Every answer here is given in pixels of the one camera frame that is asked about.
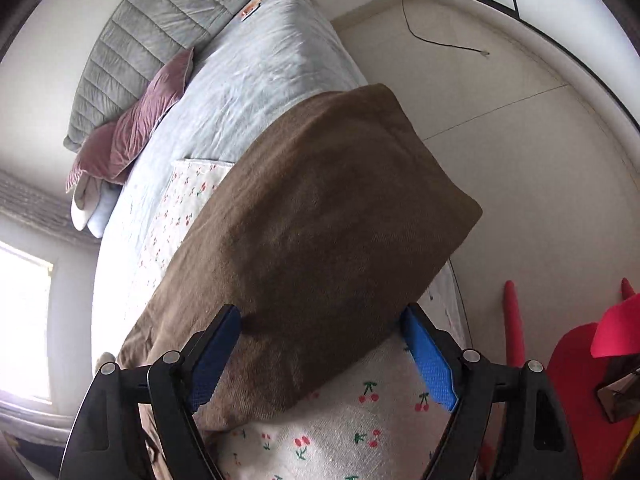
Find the brown coat with fur collar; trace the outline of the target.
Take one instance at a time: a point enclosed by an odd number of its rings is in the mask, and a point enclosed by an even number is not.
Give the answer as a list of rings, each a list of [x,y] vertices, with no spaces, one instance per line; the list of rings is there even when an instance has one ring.
[[[382,84],[295,105],[252,143],[196,217],[119,363],[181,348],[225,304],[242,333],[195,415],[221,434],[266,422],[393,334],[480,220]]]

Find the red plastic stool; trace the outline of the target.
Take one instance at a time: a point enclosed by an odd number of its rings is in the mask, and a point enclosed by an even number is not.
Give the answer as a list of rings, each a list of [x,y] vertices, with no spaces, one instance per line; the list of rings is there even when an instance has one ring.
[[[566,333],[547,366],[586,479],[639,477],[639,293],[624,278],[620,296]]]

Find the cherry print white cloth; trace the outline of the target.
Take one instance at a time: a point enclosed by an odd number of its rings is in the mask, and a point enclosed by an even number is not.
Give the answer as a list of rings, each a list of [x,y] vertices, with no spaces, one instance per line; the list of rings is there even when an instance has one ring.
[[[209,197],[228,162],[178,159],[142,246],[147,292]],[[432,398],[409,350],[393,334],[352,368],[292,410],[250,422],[214,441],[214,459],[228,479],[417,479],[442,435],[448,412]]]

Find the folded light blue blanket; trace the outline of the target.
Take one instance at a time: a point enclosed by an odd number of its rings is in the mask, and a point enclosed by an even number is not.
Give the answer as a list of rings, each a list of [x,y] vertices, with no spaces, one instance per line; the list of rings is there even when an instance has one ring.
[[[87,229],[95,238],[103,237],[121,192],[122,187],[118,184],[101,183],[96,209],[87,222]]]

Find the folded cream blanket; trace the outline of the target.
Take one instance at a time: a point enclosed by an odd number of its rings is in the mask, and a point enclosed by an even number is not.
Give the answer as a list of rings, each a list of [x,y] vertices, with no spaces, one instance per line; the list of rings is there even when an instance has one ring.
[[[70,218],[77,231],[85,229],[100,201],[101,181],[83,174],[73,189]]]

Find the grey patterned curtain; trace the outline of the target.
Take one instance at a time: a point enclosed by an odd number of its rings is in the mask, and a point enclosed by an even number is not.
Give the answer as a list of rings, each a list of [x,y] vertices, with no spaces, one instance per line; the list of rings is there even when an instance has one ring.
[[[75,229],[70,205],[18,180],[2,170],[0,176],[1,213],[35,230],[67,243],[99,247],[101,241],[88,231]]]

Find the pink velvet pillow back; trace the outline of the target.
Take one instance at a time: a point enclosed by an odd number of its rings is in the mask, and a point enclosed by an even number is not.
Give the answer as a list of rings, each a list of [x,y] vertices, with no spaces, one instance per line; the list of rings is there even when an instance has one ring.
[[[66,193],[73,191],[84,174],[108,183],[123,185],[126,182],[128,171],[118,169],[111,164],[115,130],[116,122],[108,122],[90,133],[82,144],[66,178]]]

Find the pink velvet pillow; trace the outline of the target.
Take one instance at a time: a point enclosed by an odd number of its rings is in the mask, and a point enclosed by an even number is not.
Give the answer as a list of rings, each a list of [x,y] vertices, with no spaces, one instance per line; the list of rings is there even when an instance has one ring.
[[[184,95],[193,70],[194,49],[179,52],[161,68],[143,96],[116,122],[104,180],[122,184],[129,166],[151,139],[157,124]]]
[[[118,169],[111,164],[115,130],[116,122],[108,122],[90,133],[82,144],[66,178],[66,193],[73,191],[84,174],[108,183],[123,185],[126,182],[128,171]]]

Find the pink velvet pillow front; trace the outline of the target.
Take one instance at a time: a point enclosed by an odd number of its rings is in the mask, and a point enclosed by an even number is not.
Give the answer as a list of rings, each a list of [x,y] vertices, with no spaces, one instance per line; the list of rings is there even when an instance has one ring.
[[[184,95],[193,70],[194,49],[179,52],[161,68],[143,96],[116,122],[104,180],[122,184],[129,166],[151,139],[157,124]]]

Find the grey blue bed sheet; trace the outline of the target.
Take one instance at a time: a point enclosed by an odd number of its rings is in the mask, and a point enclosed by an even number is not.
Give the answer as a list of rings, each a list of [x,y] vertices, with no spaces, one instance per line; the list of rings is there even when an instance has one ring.
[[[93,286],[95,359],[122,348],[195,218],[265,128],[311,96],[366,82],[309,0],[262,0],[206,46],[107,221]]]

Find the grey quilted headboard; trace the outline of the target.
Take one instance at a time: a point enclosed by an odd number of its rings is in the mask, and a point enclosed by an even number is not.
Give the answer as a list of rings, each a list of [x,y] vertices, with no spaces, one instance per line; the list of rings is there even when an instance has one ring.
[[[81,73],[64,148],[78,152],[94,129],[137,102],[177,53],[206,47],[249,2],[122,0]]]

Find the small orange white packet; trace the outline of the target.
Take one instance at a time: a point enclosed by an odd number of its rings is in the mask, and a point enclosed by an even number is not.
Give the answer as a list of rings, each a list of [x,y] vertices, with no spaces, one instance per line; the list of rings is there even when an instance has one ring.
[[[262,5],[264,0],[250,0],[246,6],[240,12],[240,21],[244,22],[247,18],[249,18],[259,7]]]

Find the window with yellow frame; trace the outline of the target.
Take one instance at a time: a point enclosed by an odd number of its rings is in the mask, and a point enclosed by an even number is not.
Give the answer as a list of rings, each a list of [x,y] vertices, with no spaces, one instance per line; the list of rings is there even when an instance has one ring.
[[[1,391],[49,404],[48,317],[53,264],[1,245]]]

